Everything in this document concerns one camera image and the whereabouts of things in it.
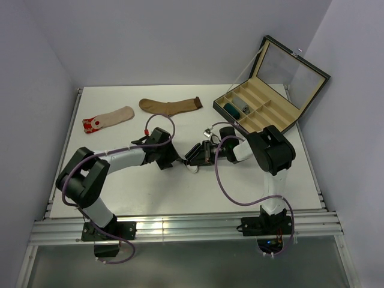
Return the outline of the black white striped sock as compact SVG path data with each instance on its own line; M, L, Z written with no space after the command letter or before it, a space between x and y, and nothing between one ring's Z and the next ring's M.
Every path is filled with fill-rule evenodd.
M197 143L181 158L181 162L191 173L197 173L203 163L202 148L202 144Z

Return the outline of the green christmas bear sock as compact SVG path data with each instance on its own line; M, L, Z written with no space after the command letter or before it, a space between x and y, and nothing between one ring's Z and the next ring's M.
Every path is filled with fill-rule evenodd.
M223 109L231 116L233 117L235 120L239 120L240 117L241 117L241 114L240 112L234 107L232 106L230 103L226 103L223 107Z

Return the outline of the grey striped sock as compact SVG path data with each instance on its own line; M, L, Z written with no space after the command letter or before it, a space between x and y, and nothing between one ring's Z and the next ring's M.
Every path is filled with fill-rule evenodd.
M244 114L248 115L250 113L249 105L239 96L234 96L232 98L232 103Z

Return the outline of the brown long sock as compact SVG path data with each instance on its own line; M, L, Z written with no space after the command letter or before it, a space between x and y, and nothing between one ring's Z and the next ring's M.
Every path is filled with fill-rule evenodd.
M147 113L175 116L180 113L199 110L203 105L199 97L176 102L160 102L144 98L139 101L139 107Z

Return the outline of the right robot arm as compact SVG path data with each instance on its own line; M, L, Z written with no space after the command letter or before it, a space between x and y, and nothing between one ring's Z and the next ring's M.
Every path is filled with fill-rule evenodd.
M217 183L225 197L238 206L260 204L260 228L267 234L274 233L280 227L280 218L285 217L287 210L292 208L283 196L288 170L296 158L292 144L274 125L267 126L260 132L246 133L245 139L236 136L234 125L223 127L217 143L212 141L213 133L210 128L204 134L209 139L196 144L185 155L185 165L195 168L214 166ZM263 197L249 203L231 198L218 173L219 158L226 158L232 164L254 158L264 172Z

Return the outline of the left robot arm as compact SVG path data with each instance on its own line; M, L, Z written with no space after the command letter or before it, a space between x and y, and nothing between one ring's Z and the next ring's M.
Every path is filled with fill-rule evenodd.
M180 159L171 135L157 127L151 135L132 141L126 148L100 153L79 148L59 174L55 185L96 225L98 236L111 239L118 229L117 217L100 196L107 176L152 162L164 170Z

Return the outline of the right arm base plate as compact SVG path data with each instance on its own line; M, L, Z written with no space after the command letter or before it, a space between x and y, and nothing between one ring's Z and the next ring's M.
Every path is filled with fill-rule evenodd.
M277 236L290 235L293 229L292 219L271 220L270 217L244 217L236 230L243 236Z

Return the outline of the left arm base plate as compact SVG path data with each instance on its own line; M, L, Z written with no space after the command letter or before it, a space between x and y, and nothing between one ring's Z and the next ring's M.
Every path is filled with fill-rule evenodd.
M87 222L83 225L83 231L81 235L81 241L93 242L93 241L112 241L116 240L112 236L122 238L125 240L134 240L136 235L136 222L135 221L123 221L115 222L108 225L105 228L95 228L91 222Z

